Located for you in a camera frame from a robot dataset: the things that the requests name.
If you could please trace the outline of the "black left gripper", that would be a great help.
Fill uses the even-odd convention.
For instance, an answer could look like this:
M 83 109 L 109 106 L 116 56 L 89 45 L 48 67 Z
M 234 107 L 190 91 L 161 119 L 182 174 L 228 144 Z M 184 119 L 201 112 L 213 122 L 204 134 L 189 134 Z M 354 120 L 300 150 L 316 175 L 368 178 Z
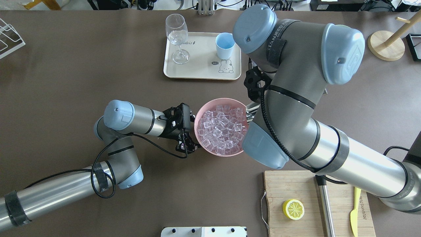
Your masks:
M 177 107 L 170 107 L 159 115 L 157 120 L 164 122 L 161 138 L 178 141 L 175 150 L 181 153 L 194 153 L 202 146 L 196 143 L 190 136 L 192 112 L 188 104 L 181 103 Z

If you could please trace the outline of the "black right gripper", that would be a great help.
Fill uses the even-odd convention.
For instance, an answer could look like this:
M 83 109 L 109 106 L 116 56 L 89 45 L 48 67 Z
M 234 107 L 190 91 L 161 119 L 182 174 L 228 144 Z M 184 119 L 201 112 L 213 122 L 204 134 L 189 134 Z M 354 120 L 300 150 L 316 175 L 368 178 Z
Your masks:
M 265 82 L 265 85 L 270 85 L 272 79 L 258 66 L 246 71 L 244 86 L 247 89 L 248 98 L 253 102 L 261 102 L 262 86 L 260 82 L 262 81 Z

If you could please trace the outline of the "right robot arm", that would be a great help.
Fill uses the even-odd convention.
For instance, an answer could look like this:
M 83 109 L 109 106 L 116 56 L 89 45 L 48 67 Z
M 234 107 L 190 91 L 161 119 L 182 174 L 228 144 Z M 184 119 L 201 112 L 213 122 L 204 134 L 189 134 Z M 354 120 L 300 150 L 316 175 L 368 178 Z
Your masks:
M 260 104 L 242 142 L 261 164 L 281 169 L 293 160 L 369 192 L 387 206 L 420 214 L 420 137 L 403 161 L 349 138 L 312 118 L 328 85 L 343 85 L 358 70 L 363 34 L 332 23 L 279 19 L 264 4 L 241 13 L 233 28 L 240 49 L 262 69 Z

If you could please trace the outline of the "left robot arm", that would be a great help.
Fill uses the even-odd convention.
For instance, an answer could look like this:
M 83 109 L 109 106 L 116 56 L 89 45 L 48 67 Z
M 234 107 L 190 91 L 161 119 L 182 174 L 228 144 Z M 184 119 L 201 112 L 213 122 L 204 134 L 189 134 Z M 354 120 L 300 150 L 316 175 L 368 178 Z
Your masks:
M 1 108 L 1 232 L 95 195 L 139 184 L 141 162 L 135 141 L 175 141 L 165 155 L 185 159 L 196 148 L 190 136 L 195 114 L 181 103 L 158 111 L 112 100 L 93 127 L 72 119 L 69 106 L 50 112 L 24 106 Z

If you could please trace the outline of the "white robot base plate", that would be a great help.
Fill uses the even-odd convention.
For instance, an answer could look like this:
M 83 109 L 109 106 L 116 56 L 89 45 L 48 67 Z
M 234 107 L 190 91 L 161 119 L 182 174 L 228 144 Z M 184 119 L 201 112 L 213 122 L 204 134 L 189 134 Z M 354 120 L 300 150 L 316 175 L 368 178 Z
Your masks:
M 243 226 L 189 226 L 165 227 L 161 237 L 247 237 Z

